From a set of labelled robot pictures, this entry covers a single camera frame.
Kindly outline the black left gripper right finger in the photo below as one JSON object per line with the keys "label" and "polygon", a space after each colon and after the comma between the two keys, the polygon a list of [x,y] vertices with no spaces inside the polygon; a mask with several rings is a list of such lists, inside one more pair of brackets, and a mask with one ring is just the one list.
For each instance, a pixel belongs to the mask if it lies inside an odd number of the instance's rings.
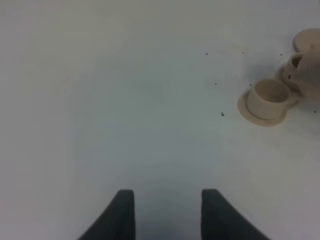
{"label": "black left gripper right finger", "polygon": [[201,238],[203,240],[267,240],[216,189],[201,192]]}

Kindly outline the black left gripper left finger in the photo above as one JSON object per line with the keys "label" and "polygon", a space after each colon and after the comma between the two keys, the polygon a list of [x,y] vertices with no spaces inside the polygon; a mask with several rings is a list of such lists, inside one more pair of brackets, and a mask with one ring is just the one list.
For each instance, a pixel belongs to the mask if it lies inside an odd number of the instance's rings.
{"label": "black left gripper left finger", "polygon": [[135,240],[135,195],[119,190],[103,213],[79,237],[80,240]]}

